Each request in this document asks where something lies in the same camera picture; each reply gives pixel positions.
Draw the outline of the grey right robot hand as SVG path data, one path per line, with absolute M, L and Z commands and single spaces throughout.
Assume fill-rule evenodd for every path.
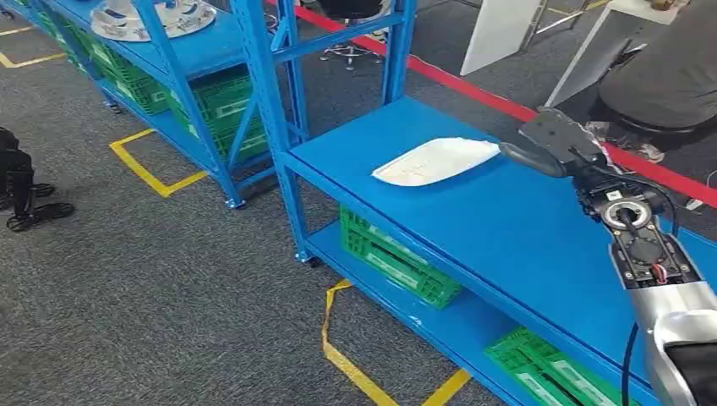
M 569 151 L 569 145 L 561 141 L 536 144 L 530 151 L 512 143 L 501 142 L 499 149 L 514 162 L 551 178 L 572 177 L 581 167 L 577 156 Z

